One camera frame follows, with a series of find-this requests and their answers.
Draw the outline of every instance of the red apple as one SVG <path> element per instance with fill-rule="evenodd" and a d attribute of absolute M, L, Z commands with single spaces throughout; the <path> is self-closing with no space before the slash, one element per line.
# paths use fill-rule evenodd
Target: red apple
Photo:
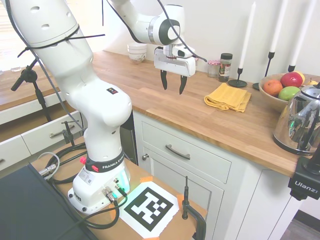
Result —
<path fill-rule="evenodd" d="M 301 75 L 297 72 L 288 72 L 282 76 L 280 82 L 285 87 L 297 87 L 299 88 L 304 82 Z"/>

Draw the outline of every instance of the cabinet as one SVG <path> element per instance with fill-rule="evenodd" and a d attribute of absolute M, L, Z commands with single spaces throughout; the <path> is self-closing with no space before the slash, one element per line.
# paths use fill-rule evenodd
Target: cabinet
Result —
<path fill-rule="evenodd" d="M 30 155 L 31 154 L 20 135 L 0 142 L 0 171 Z"/>
<path fill-rule="evenodd" d="M 78 111 L 72 112 L 71 115 L 75 120 L 81 123 L 80 113 Z M 72 119 L 70 116 L 65 115 L 22 133 L 21 136 L 30 153 L 35 154 L 42 149 L 64 140 L 65 138 L 62 132 L 66 129 L 65 124 L 63 124 L 64 121 L 70 122 Z M 81 131 L 80 127 L 75 122 L 69 123 L 69 127 L 72 134 Z"/>
<path fill-rule="evenodd" d="M 139 166 L 180 193 L 188 176 L 190 199 L 208 211 L 205 240 L 280 240 L 301 204 L 289 177 L 141 113 L 133 118 Z"/>
<path fill-rule="evenodd" d="M 206 239 L 211 240 L 224 191 L 146 147 L 143 153 L 149 157 L 146 160 L 140 158 L 139 165 L 181 194 L 185 188 L 185 177 L 188 176 L 189 199 L 210 212 L 206 217 L 207 226 L 210 226 L 206 231 Z"/>

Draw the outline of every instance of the yellow towel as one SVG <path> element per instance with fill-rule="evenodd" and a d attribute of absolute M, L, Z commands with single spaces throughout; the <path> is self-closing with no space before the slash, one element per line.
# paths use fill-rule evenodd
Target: yellow towel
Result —
<path fill-rule="evenodd" d="M 204 97 L 204 102 L 221 110 L 232 109 L 244 113 L 251 93 L 222 83 L 216 90 Z"/>

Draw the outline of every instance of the stainless steel kettle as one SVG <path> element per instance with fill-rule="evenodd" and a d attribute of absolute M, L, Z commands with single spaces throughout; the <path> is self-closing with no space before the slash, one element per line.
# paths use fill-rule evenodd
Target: stainless steel kettle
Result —
<path fill-rule="evenodd" d="M 320 83 L 305 86 L 288 102 L 273 133 L 282 149 L 313 155 L 320 143 Z"/>

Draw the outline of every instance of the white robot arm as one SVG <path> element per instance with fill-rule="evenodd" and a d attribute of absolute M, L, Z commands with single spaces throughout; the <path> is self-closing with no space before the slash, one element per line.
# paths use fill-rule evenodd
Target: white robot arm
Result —
<path fill-rule="evenodd" d="M 70 35 L 84 36 L 65 0 L 1 1 L 20 37 L 52 73 L 64 98 L 87 119 L 87 159 L 68 195 L 73 196 L 69 200 L 77 210 L 92 214 L 110 203 L 106 191 L 119 194 L 115 182 L 119 181 L 126 193 L 130 190 L 119 130 L 132 112 L 131 99 L 98 78 L 92 66 L 93 53 L 84 38 L 65 40 Z M 183 78 L 194 74 L 193 54 L 181 45 L 164 14 L 145 16 L 137 13 L 129 0 L 109 1 L 137 42 L 166 45 L 155 57 L 161 75 L 165 71 L 183 74 Z M 183 8 L 168 5 L 165 9 L 183 37 Z"/>
<path fill-rule="evenodd" d="M 154 66 L 161 70 L 160 76 L 164 89 L 167 89 L 167 71 L 181 75 L 179 93 L 182 94 L 187 77 L 191 77 L 196 72 L 194 49 L 188 46 L 192 51 L 190 52 L 171 26 L 172 24 L 183 40 L 185 33 L 184 8 L 180 5 L 166 5 L 164 9 L 170 17 L 170 22 L 164 12 L 159 16 L 138 13 L 130 0 L 107 0 L 107 2 L 126 25 L 137 43 L 164 46 L 163 49 L 155 50 Z"/>

